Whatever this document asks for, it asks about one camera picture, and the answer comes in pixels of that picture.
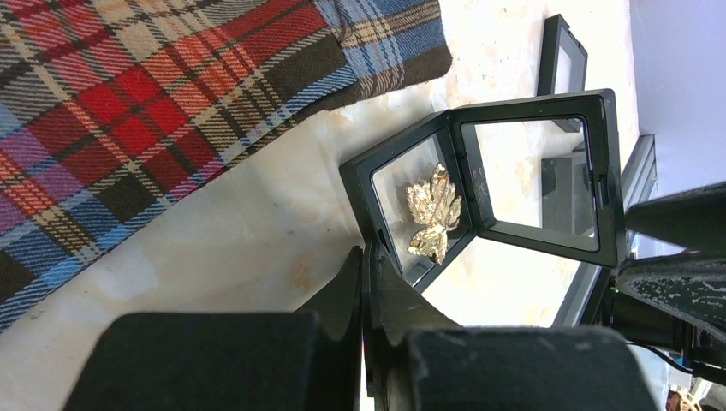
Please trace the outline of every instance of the small black frame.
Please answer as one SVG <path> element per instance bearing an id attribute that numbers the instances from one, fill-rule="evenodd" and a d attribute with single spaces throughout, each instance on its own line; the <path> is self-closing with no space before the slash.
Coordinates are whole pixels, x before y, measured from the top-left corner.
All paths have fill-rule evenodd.
<path id="1" fill-rule="evenodd" d="M 553 15 L 544 21 L 542 53 L 539 57 L 539 78 L 537 95 L 547 96 L 556 93 L 557 62 L 560 50 L 567 53 L 572 62 L 568 92 L 585 90 L 587 71 L 587 51 L 569 29 L 562 15 Z M 554 121 L 565 133 L 580 131 L 580 123 L 571 119 Z"/>
<path id="2" fill-rule="evenodd" d="M 498 221 L 491 206 L 477 135 L 469 127 L 572 117 L 583 124 L 586 141 L 596 225 L 592 248 L 583 246 L 580 235 Z M 461 223 L 449 234 L 449 251 L 442 265 L 422 258 L 420 264 L 403 272 L 372 178 L 377 170 L 432 136 L 437 139 L 451 181 L 461 190 Z M 615 267 L 625 257 L 620 153 L 612 90 L 475 104 L 434 113 L 345 162 L 340 171 L 364 239 L 386 247 L 396 269 L 418 291 L 431 284 L 475 236 L 604 267 Z"/>

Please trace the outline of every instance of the tartan fabric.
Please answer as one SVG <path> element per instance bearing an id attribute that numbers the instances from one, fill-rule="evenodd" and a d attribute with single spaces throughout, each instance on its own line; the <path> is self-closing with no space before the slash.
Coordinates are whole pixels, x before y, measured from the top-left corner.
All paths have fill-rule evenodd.
<path id="1" fill-rule="evenodd" d="M 434 0 L 0 0 L 0 331 L 302 119 L 450 59 Z"/>

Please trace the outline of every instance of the golden maple leaf brooch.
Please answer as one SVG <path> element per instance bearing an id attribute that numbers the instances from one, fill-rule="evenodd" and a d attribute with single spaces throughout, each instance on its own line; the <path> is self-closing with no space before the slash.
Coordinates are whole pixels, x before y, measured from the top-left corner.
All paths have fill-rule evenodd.
<path id="1" fill-rule="evenodd" d="M 406 194 L 414 222 L 426 226 L 414 234 L 408 252 L 442 264 L 449 248 L 447 233 L 456 229 L 461 215 L 461 196 L 456 196 L 456 186 L 449 182 L 449 172 L 441 163 L 436 164 L 431 180 L 406 187 Z"/>

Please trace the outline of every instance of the table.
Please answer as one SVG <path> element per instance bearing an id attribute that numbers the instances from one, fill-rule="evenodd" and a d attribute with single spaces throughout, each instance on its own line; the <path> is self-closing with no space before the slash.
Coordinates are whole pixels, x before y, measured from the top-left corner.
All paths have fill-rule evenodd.
<path id="1" fill-rule="evenodd" d="M 557 13 L 588 50 L 586 88 L 616 91 L 624 165 L 638 136 L 628 0 L 443 0 L 445 77 L 306 120 L 42 301 L 0 335 L 0 410 L 59 409 L 124 313 L 297 308 L 362 245 L 338 165 L 434 110 L 533 96 L 542 24 Z M 516 216 L 538 139 L 497 144 L 508 155 L 490 178 L 513 182 L 500 206 Z M 425 297 L 464 325 L 547 326 L 577 265 L 475 240 Z"/>

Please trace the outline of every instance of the open display box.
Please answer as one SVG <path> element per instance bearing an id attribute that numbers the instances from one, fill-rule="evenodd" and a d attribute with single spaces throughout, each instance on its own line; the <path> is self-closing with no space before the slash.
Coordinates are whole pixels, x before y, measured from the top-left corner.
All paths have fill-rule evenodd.
<path id="1" fill-rule="evenodd" d="M 578 134 L 565 133 L 553 120 L 577 122 Z M 496 187 L 487 181 L 488 138 L 510 138 L 512 128 L 532 128 L 542 140 L 572 152 L 585 143 L 581 201 L 562 212 L 589 216 L 592 229 L 542 224 L 541 206 L 530 217 L 498 210 Z M 415 224 L 406 187 L 430 178 L 440 163 L 462 197 L 460 222 L 449 233 L 441 265 L 408 252 Z M 350 159 L 340 168 L 360 231 L 385 247 L 401 276 L 423 291 L 476 237 L 615 267 L 625 257 L 626 241 L 620 183 L 615 94 L 611 90 L 557 94 L 474 104 L 432 114 Z M 539 195 L 544 192 L 538 187 Z"/>

